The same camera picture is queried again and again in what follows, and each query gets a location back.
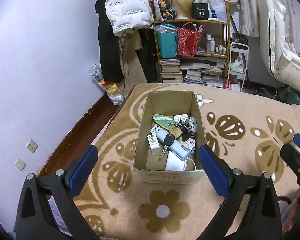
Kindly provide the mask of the white TV remote control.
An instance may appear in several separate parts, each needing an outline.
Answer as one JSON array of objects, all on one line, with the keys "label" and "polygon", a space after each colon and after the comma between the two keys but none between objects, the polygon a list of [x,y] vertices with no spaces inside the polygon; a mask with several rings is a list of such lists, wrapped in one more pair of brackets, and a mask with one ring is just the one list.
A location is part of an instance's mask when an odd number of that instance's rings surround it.
[{"label": "white TV remote control", "polygon": [[[150,130],[150,133],[155,135],[157,137],[158,142],[160,142],[160,143],[163,143],[166,135],[168,135],[168,131],[158,125],[154,125],[152,127],[152,129]],[[178,139],[176,139],[176,141],[178,141],[185,148],[187,148],[188,151],[191,151],[191,152],[194,151],[194,148],[196,145],[196,141],[194,139],[189,138],[186,141],[182,141],[182,138],[179,137]]]}]

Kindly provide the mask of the light blue handheld device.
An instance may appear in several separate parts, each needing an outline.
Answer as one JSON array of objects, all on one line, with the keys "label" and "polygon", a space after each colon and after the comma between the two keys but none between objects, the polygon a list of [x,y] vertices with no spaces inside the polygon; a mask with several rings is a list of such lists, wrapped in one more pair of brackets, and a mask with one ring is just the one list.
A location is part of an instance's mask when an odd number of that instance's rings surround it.
[{"label": "light blue handheld device", "polygon": [[187,148],[185,148],[182,144],[180,144],[178,141],[174,141],[174,143],[167,149],[166,152],[173,152],[174,154],[177,155],[177,157],[181,160],[185,160],[188,165],[188,161],[191,161],[193,163],[194,169],[196,169],[196,165],[193,160],[190,159],[190,155],[194,153],[191,151],[188,151]]}]

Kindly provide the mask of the pale blue cartoon case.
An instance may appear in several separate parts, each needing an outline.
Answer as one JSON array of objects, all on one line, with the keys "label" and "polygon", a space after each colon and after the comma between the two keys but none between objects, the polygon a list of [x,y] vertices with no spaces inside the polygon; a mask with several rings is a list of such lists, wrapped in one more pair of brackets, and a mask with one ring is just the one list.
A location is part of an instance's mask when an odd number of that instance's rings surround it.
[{"label": "pale blue cartoon case", "polygon": [[192,135],[195,136],[197,134],[197,120],[194,116],[188,116],[185,119],[185,126],[187,128],[187,132]]}]

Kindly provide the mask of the black car key fob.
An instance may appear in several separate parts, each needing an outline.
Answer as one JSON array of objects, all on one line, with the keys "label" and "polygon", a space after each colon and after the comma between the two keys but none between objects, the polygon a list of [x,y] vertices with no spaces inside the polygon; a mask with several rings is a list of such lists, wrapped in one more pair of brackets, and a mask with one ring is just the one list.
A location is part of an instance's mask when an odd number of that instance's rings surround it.
[{"label": "black car key fob", "polygon": [[171,134],[167,134],[166,137],[163,140],[163,149],[161,154],[159,155],[159,161],[162,160],[162,158],[164,157],[167,149],[174,143],[175,141],[175,137]]}]

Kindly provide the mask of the gold IC smart card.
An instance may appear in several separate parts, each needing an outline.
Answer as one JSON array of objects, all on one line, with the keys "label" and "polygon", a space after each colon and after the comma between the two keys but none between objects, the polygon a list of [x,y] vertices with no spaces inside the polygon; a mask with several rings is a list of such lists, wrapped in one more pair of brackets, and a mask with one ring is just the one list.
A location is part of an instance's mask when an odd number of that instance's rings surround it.
[{"label": "gold IC smart card", "polygon": [[172,126],[172,127],[170,127],[169,129],[168,129],[168,131],[169,131],[169,133],[171,134],[171,135],[173,135],[174,137],[175,137],[175,139],[178,139],[180,136],[182,136],[182,134],[183,134],[183,132],[182,132],[182,130],[180,129],[180,127],[174,127],[174,126]]}]

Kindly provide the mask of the brown cardboard box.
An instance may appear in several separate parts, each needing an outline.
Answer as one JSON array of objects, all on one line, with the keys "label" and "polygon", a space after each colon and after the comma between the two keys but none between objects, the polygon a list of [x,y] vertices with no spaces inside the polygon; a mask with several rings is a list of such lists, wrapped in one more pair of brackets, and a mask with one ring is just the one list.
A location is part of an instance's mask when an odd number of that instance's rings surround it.
[{"label": "brown cardboard box", "polygon": [[146,183],[195,184],[205,174],[197,156],[205,139],[194,92],[150,92],[133,167]]}]

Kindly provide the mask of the white Midea fan remote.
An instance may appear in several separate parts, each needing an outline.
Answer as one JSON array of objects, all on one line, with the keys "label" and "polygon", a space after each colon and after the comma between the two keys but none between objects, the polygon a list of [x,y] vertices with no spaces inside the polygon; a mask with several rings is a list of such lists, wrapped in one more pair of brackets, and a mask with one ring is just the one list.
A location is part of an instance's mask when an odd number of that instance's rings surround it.
[{"label": "white Midea fan remote", "polygon": [[173,119],[176,122],[184,122],[188,118],[188,114],[174,115]]}]

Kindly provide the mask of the white power adapter plug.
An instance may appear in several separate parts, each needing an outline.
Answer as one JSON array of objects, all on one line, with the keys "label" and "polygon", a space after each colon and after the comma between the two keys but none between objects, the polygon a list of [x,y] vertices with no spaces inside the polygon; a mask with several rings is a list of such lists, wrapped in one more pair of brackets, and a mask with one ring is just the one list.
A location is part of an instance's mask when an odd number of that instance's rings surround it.
[{"label": "white power adapter plug", "polygon": [[159,155],[160,151],[160,144],[155,134],[150,134],[147,136],[149,148],[153,156]]}]

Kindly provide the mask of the white folded mattress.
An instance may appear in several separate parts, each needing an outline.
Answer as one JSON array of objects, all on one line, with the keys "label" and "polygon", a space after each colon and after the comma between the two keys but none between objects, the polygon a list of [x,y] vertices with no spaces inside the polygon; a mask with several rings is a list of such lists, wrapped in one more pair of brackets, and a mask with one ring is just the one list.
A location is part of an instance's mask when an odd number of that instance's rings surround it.
[{"label": "white folded mattress", "polygon": [[285,0],[257,0],[260,51],[277,81],[300,92],[300,57],[285,36]]}]

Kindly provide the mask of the white rolling cart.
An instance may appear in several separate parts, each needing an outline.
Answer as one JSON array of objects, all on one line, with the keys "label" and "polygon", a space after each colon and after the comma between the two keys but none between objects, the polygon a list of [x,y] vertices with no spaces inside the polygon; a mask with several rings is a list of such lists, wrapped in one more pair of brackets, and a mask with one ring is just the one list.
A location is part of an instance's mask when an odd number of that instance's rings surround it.
[{"label": "white rolling cart", "polygon": [[249,46],[239,42],[230,43],[226,88],[242,92],[247,77]]}]

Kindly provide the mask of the red gift bag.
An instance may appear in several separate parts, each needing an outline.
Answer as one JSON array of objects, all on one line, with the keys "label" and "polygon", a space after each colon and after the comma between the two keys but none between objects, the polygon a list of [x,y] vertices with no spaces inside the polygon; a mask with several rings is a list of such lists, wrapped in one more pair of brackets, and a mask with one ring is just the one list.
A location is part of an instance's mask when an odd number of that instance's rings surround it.
[{"label": "red gift bag", "polygon": [[192,22],[186,22],[182,25],[182,27],[178,27],[178,55],[194,57],[194,55],[197,53],[202,34],[202,29],[197,30],[196,24],[193,24]]}]

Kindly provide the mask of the blonde wig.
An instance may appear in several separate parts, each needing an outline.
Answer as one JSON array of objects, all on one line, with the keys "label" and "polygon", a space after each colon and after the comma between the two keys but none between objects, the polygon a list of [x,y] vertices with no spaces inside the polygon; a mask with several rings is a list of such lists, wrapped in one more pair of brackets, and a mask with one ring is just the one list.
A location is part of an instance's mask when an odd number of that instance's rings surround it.
[{"label": "blonde wig", "polygon": [[175,18],[179,20],[192,19],[193,0],[170,0]]}]

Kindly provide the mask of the pink black snack package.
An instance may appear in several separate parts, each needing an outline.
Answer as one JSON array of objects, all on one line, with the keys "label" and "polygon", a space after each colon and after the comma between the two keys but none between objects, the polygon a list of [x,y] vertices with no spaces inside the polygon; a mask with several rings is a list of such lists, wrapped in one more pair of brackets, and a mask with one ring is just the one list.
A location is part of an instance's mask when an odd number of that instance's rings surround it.
[{"label": "pink black snack package", "polygon": [[170,0],[151,0],[156,21],[167,21],[174,19],[174,13]]}]

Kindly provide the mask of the wall socket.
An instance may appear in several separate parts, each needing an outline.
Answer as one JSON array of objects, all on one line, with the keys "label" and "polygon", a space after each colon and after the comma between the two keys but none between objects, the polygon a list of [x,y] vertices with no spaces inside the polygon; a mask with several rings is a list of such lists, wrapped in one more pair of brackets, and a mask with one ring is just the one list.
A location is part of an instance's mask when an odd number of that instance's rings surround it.
[{"label": "wall socket", "polygon": [[25,166],[26,166],[26,163],[20,158],[15,162],[15,167],[20,171],[23,171]]},{"label": "wall socket", "polygon": [[36,149],[38,148],[38,145],[31,139],[28,144],[26,145],[26,148],[31,152],[34,153]]}]

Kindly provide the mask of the upper wall socket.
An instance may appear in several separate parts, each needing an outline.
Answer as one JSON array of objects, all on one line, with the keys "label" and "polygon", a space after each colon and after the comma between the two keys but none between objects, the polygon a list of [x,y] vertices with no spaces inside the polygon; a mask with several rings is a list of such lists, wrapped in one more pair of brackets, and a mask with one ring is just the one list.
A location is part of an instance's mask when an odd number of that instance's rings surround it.
[{"label": "upper wall socket", "polygon": [[26,148],[31,152],[34,153],[36,149],[38,148],[38,145],[31,139],[28,144],[26,145]]}]

